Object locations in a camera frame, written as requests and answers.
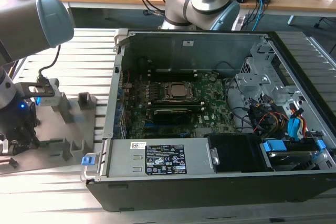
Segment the black computer case side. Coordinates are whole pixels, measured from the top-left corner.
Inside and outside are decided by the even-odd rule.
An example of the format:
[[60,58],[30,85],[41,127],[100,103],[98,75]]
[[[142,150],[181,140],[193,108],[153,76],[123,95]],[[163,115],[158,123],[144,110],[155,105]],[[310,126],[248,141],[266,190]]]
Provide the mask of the black computer case side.
[[109,212],[302,202],[336,187],[336,174],[90,182]]

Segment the sticker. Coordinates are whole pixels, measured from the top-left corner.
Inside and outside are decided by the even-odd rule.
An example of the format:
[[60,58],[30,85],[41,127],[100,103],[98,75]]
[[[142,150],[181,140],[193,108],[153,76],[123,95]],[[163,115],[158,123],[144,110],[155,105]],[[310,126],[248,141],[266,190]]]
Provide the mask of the sticker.
[[186,174],[184,147],[179,145],[149,145],[145,147],[147,175]]
[[145,149],[146,142],[131,142],[131,149]]
[[194,45],[194,42],[192,40],[183,41],[183,46],[192,47],[193,45]]

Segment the blue led light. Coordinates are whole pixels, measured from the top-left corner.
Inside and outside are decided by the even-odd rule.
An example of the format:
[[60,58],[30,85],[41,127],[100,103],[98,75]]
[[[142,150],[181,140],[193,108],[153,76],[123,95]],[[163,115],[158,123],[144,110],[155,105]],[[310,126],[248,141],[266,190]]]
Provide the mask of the blue led light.
[[39,105],[41,102],[41,97],[36,98],[36,105]]

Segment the blue latch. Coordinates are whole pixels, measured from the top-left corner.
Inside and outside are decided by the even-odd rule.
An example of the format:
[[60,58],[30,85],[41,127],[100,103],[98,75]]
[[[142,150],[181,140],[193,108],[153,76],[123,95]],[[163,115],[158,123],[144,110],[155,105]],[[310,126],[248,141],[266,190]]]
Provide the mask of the blue latch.
[[300,128],[300,120],[298,118],[290,118],[288,121],[287,131],[288,135],[294,138],[295,142],[300,141],[298,137],[299,128]]
[[264,143],[266,152],[285,152],[287,150],[282,140],[268,140]]
[[95,165],[95,156],[85,156],[82,158],[82,165]]
[[317,145],[319,146],[320,150],[323,150],[326,148],[326,145],[323,140],[317,140]]

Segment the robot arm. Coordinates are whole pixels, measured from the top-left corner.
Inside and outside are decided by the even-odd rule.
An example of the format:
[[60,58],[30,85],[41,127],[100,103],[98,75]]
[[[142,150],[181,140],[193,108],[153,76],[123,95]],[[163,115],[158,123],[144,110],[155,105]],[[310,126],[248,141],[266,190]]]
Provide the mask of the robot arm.
[[66,42],[73,30],[59,0],[0,0],[0,156],[38,147],[35,104],[25,99],[54,95],[48,79],[13,84],[1,66]]
[[74,29],[59,0],[0,0],[0,66],[70,40]]
[[161,29],[231,30],[239,10],[233,0],[166,0]]

